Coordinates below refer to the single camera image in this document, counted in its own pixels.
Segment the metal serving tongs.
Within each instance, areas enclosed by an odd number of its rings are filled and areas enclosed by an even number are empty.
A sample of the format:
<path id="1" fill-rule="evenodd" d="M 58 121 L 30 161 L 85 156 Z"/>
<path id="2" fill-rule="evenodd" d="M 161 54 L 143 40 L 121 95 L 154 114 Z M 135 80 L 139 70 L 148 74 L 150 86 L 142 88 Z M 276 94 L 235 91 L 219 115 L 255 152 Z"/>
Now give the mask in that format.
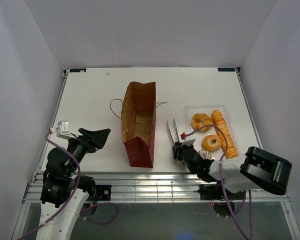
<path id="1" fill-rule="evenodd" d="M 166 121 L 166 128 L 167 128 L 168 136 L 169 136 L 169 139 L 171 141 L 172 149 L 173 149 L 173 145 L 174 145 L 175 142 L 180 142 L 181 143 L 180 136 L 179 136 L 179 133 L 178 133 L 178 128 L 177 128 L 177 123 L 176 123 L 175 119 L 172 120 L 172 127 L 173 127 L 173 131 L 171 131 L 169 121 L 167 120 Z M 185 168 L 185 164 L 184 164 L 183 161 L 175 160 L 175 162 L 181 169 Z"/>

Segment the long ridged orange bread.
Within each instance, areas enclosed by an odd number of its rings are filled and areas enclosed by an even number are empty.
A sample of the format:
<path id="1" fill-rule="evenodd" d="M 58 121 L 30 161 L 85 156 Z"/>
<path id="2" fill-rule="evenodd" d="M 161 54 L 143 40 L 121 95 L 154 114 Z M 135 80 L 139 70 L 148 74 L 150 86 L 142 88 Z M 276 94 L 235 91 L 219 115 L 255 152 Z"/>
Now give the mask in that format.
<path id="1" fill-rule="evenodd" d="M 222 113 L 215 109 L 212 112 L 213 124 L 217 127 L 216 133 L 221 139 L 221 147 L 227 159 L 238 157 L 239 154 L 231 137 L 225 118 Z"/>

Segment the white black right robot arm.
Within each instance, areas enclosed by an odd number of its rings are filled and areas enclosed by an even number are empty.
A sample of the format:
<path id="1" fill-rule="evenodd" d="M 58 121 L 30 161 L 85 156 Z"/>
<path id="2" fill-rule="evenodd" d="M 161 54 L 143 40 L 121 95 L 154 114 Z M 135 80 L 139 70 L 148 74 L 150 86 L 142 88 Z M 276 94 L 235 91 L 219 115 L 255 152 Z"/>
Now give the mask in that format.
<path id="1" fill-rule="evenodd" d="M 173 158 L 186 165 L 200 180 L 216 185 L 216 194 L 227 199 L 230 195 L 247 190 L 263 189 L 268 193 L 286 194 L 292 164 L 277 155 L 251 146 L 244 155 L 225 159 L 200 156 L 193 145 L 177 143 L 172 147 Z"/>

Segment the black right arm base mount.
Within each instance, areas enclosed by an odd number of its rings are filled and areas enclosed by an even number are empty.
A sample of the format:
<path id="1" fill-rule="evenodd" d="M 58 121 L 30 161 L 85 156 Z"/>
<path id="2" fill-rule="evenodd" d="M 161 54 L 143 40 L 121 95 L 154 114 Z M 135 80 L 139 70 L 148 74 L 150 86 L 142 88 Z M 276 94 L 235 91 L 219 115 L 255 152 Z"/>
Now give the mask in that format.
<path id="1" fill-rule="evenodd" d="M 224 196 L 222 186 L 220 183 L 217 184 L 200 184 L 198 188 L 199 198 L 200 200 L 218 200 L 225 201 L 226 198 Z M 243 191 L 239 191 L 237 193 L 231 193 L 228 190 L 225 190 L 226 195 L 230 201 L 232 200 L 243 200 L 246 196 L 246 193 Z"/>

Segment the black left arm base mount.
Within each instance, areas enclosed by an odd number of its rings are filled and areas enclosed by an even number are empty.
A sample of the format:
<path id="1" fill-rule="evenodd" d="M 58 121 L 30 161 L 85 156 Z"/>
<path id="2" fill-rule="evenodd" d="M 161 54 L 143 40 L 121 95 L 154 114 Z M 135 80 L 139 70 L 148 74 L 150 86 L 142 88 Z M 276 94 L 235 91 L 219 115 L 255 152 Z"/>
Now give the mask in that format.
<path id="1" fill-rule="evenodd" d="M 89 195 L 89 201 L 110 201 L 112 194 L 111 185 L 95 185 Z"/>

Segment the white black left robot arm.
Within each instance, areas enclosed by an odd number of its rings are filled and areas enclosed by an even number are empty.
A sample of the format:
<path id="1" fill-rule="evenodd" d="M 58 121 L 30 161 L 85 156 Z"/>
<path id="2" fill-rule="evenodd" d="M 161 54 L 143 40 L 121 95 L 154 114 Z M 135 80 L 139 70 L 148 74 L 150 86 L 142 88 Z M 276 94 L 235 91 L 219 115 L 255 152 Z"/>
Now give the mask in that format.
<path id="1" fill-rule="evenodd" d="M 40 196 L 38 240 L 68 240 L 81 210 L 95 213 L 98 201 L 111 199 L 111 185 L 97 185 L 94 178 L 80 173 L 86 154 L 95 153 L 106 144 L 109 128 L 90 131 L 80 128 L 78 135 L 58 125 L 49 135 L 68 141 L 67 148 L 56 145 L 47 155 Z"/>

